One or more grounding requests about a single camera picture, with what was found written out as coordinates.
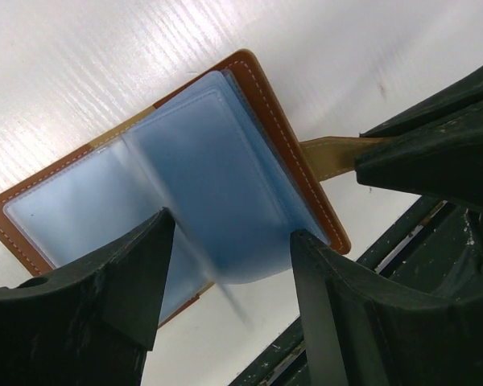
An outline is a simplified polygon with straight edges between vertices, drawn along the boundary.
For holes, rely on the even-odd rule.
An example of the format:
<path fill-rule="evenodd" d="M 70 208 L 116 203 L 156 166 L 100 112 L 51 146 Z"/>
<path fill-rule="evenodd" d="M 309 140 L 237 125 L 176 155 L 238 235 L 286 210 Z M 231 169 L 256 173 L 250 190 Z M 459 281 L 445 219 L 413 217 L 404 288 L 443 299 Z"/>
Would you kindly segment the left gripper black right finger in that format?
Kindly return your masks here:
<path fill-rule="evenodd" d="M 426 294 L 305 230 L 290 250 L 312 384 L 483 385 L 483 269 Z"/>

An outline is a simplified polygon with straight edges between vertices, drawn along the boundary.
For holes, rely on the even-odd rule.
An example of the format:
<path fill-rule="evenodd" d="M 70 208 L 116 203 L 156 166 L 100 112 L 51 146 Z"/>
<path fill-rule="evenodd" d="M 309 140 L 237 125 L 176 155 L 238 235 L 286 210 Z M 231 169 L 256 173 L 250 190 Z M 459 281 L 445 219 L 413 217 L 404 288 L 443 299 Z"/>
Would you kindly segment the brown leather card holder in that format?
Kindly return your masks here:
<path fill-rule="evenodd" d="M 380 144 L 300 142 L 256 57 L 241 49 L 1 193 L 0 241 L 39 276 L 167 208 L 176 219 L 160 314 L 167 321 L 212 284 L 289 270 L 297 229 L 348 253 L 321 183 Z"/>

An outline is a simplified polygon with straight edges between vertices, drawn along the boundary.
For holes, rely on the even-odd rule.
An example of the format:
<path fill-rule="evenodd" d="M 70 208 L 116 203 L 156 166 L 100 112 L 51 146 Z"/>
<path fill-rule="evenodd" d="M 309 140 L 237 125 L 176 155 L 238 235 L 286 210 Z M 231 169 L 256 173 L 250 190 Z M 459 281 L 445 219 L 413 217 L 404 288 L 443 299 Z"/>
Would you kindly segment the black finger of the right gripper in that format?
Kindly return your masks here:
<path fill-rule="evenodd" d="M 458 113 L 482 100 L 483 66 L 426 100 L 361 134 L 361 137 L 397 137 L 422 125 Z"/>
<path fill-rule="evenodd" d="M 357 157 L 361 185 L 428 195 L 483 213 L 483 101 Z"/>

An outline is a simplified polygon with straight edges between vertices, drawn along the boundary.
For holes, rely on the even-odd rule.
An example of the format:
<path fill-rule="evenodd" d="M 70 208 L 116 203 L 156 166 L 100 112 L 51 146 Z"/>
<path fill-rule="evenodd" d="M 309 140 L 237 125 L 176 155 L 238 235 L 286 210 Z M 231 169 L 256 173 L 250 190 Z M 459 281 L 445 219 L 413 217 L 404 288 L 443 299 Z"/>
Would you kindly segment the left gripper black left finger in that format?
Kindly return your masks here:
<path fill-rule="evenodd" d="M 140 384 L 173 238 L 163 209 L 70 264 L 0 287 L 0 385 Z"/>

